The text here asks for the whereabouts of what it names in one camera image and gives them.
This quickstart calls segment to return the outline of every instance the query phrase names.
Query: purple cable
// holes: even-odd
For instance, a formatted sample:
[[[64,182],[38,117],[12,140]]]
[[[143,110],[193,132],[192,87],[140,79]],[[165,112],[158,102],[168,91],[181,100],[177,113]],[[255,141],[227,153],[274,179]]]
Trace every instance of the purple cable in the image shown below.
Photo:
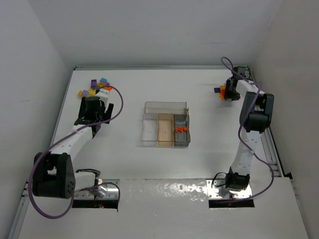
[[[100,187],[102,185],[106,185],[106,184],[111,184],[111,185],[115,186],[119,190],[118,208],[117,208],[117,210],[119,211],[119,202],[120,202],[120,197],[121,197],[121,190],[120,190],[119,186],[116,185],[115,183],[112,183],[112,182],[101,183],[101,184],[98,184],[98,185],[95,185],[95,186],[92,186],[92,187],[89,187],[89,188],[83,188],[83,189],[81,189],[79,191],[92,190],[92,189],[98,188],[98,187]]]
[[[230,70],[230,71],[231,71],[232,73],[234,73],[235,75],[241,77],[241,78],[242,78],[243,80],[245,80],[246,82],[249,82],[249,80],[248,80],[246,77],[244,77],[244,76],[238,74],[238,73],[235,72],[233,69],[230,69],[230,68],[225,64],[225,62],[223,61],[223,59],[228,60],[231,65],[233,65],[233,63],[232,63],[231,60],[229,60],[227,57],[222,57],[222,58],[220,58],[221,63],[223,63],[223,65],[224,65],[228,70]],[[248,200],[248,199],[252,199],[252,198],[257,197],[257,196],[263,194],[264,192],[266,192],[266,191],[273,185],[273,183],[274,183],[275,174],[274,174],[273,169],[271,168],[271,165],[270,165],[269,163],[265,162],[264,160],[262,160],[260,157],[258,157],[257,154],[253,151],[253,149],[252,149],[248,144],[246,144],[246,142],[242,139],[241,134],[240,134],[240,133],[241,133],[241,129],[242,129],[243,126],[244,126],[244,122],[245,122],[246,119],[248,118],[251,109],[252,109],[252,108],[254,107],[254,105],[255,105],[255,102],[256,102],[256,100],[257,100],[257,98],[258,98],[258,96],[259,96],[260,90],[261,90],[261,86],[258,87],[258,91],[257,91],[257,93],[256,93],[256,95],[255,95],[255,97],[254,97],[254,99],[253,99],[251,105],[249,106],[249,108],[248,108],[248,110],[247,110],[247,112],[246,112],[246,114],[245,114],[244,120],[243,120],[242,122],[240,122],[240,126],[239,126],[239,129],[238,129],[238,138],[239,138],[239,140],[240,140],[251,152],[253,152],[254,156],[257,158],[258,161],[260,161],[260,162],[266,164],[266,165],[269,167],[270,172],[271,172],[271,181],[270,181],[269,185],[268,185],[264,190],[262,190],[262,191],[259,192],[259,193],[256,193],[255,195],[252,195],[251,197],[244,198],[244,199],[237,199],[237,200],[234,200],[234,201],[231,201],[231,200],[230,200],[230,201],[223,201],[223,203],[225,203],[225,202],[236,203],[236,202],[240,202],[240,201],[245,201],[245,200]]]
[[[99,125],[99,124],[102,124],[102,123],[108,123],[110,122],[111,120],[115,119],[117,116],[119,116],[119,114],[122,112],[122,109],[123,109],[123,104],[124,104],[124,101],[123,101],[123,97],[121,95],[121,93],[119,92],[118,89],[116,89],[115,87],[113,86],[110,86],[108,85],[107,87],[111,87],[113,88],[120,96],[121,98],[121,108],[119,110],[119,112],[114,115],[113,117],[111,117],[110,119],[107,119],[105,121],[101,121],[101,122],[97,122],[97,123],[90,123],[90,124],[87,124],[87,125],[84,125],[80,128],[78,128],[77,130],[80,131],[84,128],[87,128],[87,127],[91,127],[91,126],[95,126],[95,125]],[[34,172],[36,170],[36,168],[38,167],[40,161],[42,161],[44,159],[44,157],[48,154],[48,152],[54,148],[55,146],[57,146],[58,144],[60,144],[61,142],[63,142],[64,140],[68,139],[69,137],[73,136],[74,134],[76,134],[76,131],[70,133],[69,135],[65,136],[64,138],[60,139],[59,141],[55,142],[54,144],[52,144],[47,150],[45,150],[43,153],[41,153],[41,155],[39,156],[39,158],[37,159],[37,161],[35,162],[32,170],[31,170],[31,173],[30,173],[30,176],[29,176],[29,182],[28,182],[28,193],[29,193],[29,198],[30,198],[30,201],[34,207],[34,209],[40,213],[42,216],[44,216],[45,218],[49,218],[49,219],[57,219],[57,218],[61,218],[63,217],[64,215],[66,215],[69,210],[72,208],[72,205],[73,205],[73,200],[74,200],[74,195],[71,196],[71,201],[70,201],[70,205],[69,207],[65,210],[64,213],[60,214],[60,215],[57,215],[57,216],[52,216],[52,215],[49,215],[47,213],[45,213],[44,211],[42,211],[39,206],[36,204],[35,200],[34,200],[34,197],[33,197],[33,194],[32,194],[32,179],[33,179],[33,175],[34,175]]]

